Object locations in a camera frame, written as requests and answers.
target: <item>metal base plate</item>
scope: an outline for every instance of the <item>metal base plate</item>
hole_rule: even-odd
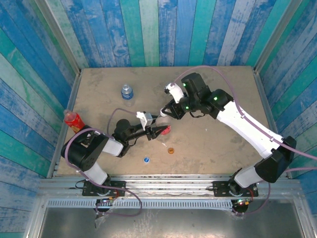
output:
[[[125,188],[126,181],[111,181],[109,186],[112,187],[119,187],[119,188]],[[85,181],[84,186],[83,186],[83,196],[107,196],[107,197],[116,197],[117,193],[119,196],[124,196],[125,192],[124,191],[119,191],[119,190],[108,190],[105,188],[97,187],[91,184],[89,181]]]
[[[212,190],[215,197],[257,197],[259,195],[256,184],[250,185],[241,194],[235,195],[230,191],[228,181],[213,181]]]

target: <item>wooden wall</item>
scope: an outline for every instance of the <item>wooden wall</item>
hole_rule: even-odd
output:
[[[0,1],[0,237],[19,238],[75,73],[34,0]]]
[[[278,132],[297,149],[317,156],[317,1],[303,0],[260,72]],[[291,168],[317,166],[295,155]],[[317,172],[298,171],[313,214]]]
[[[255,65],[290,0],[46,0],[80,68]]]

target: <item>blue bottle cap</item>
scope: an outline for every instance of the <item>blue bottle cap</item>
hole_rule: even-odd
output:
[[[144,161],[144,163],[148,163],[150,161],[150,159],[149,159],[149,157],[145,157],[143,161]]]

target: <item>red bottle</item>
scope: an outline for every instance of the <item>red bottle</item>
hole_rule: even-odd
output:
[[[84,127],[84,122],[81,120],[78,113],[74,113],[70,110],[64,111],[64,122],[73,129],[75,133],[79,132]]]

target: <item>beige table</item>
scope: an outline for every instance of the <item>beige table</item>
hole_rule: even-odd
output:
[[[267,126],[251,67],[217,68],[232,82],[241,106]],[[84,69],[74,111],[89,126],[106,131],[112,111],[118,107],[125,108],[120,89],[124,83],[129,83],[134,90],[136,102],[126,109],[157,115],[160,108],[172,98],[164,93],[165,85],[187,69],[189,67]],[[221,88],[230,92],[222,78],[211,69],[194,71],[202,75],[212,91]],[[116,122],[122,118],[130,120],[131,124],[139,123],[132,115],[117,112],[110,124],[110,133],[113,133]],[[69,129],[66,140],[72,135],[73,132]],[[174,154],[167,152],[169,147],[175,149]],[[150,158],[148,164],[143,162],[144,157]],[[102,152],[98,163],[111,175],[230,174],[259,159],[256,150],[228,126],[209,116],[194,119],[186,114],[182,120],[172,121],[168,137],[161,135],[152,141],[148,141],[146,137],[139,138],[136,146],[123,158]],[[61,158],[58,174],[72,175],[76,172]]]

